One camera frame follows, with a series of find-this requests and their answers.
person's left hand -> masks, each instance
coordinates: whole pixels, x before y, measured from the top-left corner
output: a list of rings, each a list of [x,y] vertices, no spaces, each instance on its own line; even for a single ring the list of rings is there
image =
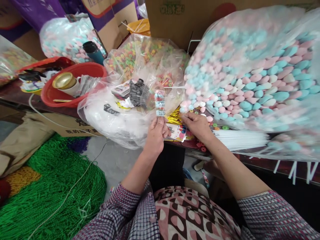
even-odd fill
[[[156,117],[149,127],[146,145],[143,151],[150,157],[157,158],[163,150],[163,139],[171,136],[171,132],[166,125],[167,121],[164,117]]]

plaid sleeve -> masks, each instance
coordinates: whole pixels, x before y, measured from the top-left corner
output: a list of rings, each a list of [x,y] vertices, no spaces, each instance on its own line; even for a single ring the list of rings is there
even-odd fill
[[[238,204],[256,239],[320,239],[320,234],[275,191],[241,199]]]
[[[133,217],[139,200],[140,195],[128,191],[119,183],[110,198],[101,205],[97,216],[73,239],[115,239]]]

pink and brown patterned clothing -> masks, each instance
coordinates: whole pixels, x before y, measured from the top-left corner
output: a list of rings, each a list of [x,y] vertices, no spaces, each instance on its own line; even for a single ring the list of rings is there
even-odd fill
[[[238,201],[249,228],[209,198],[186,187],[166,187],[154,194],[150,182],[141,195],[120,183],[97,216],[74,237],[98,239],[320,239],[308,223],[274,191]]]

table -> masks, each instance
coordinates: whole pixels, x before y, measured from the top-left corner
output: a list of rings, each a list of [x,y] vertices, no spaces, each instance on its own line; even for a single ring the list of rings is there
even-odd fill
[[[6,104],[16,104],[19,107],[22,107],[24,109],[30,109],[28,100],[30,98],[29,93],[24,93],[20,90],[21,81],[15,80],[6,86],[0,88],[0,101],[2,103]],[[41,101],[41,97],[38,95],[34,95],[32,98],[32,105],[34,108],[38,109],[42,112],[53,112],[53,113],[59,113],[64,114],[67,116],[71,116],[74,118],[79,118],[79,115],[77,113],[77,109],[75,108],[53,108],[48,107]],[[198,141],[196,139],[190,140],[190,141],[184,141],[181,142],[171,142],[172,144],[175,144],[179,147],[189,148],[201,151],[201,148],[197,146]],[[239,155],[238,158],[246,165],[255,167],[255,168],[261,168],[265,170],[272,171],[274,170],[277,161],[276,160],[270,160],[270,159],[258,159],[258,158],[252,158],[250,159],[248,156]],[[281,161],[280,165],[278,167],[278,173],[289,175],[291,167],[293,162],[290,161]],[[297,166],[297,178],[306,178],[307,173],[307,164],[303,162],[298,162]],[[313,177],[313,182],[320,184],[320,167],[315,172],[315,175]]]

dark blue water bottle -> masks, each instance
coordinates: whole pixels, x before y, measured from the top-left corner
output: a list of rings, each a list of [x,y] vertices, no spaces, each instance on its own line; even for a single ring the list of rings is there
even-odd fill
[[[97,45],[92,42],[85,42],[83,45],[83,50],[87,53],[88,57],[91,58],[94,62],[99,63],[103,66],[103,55]]]

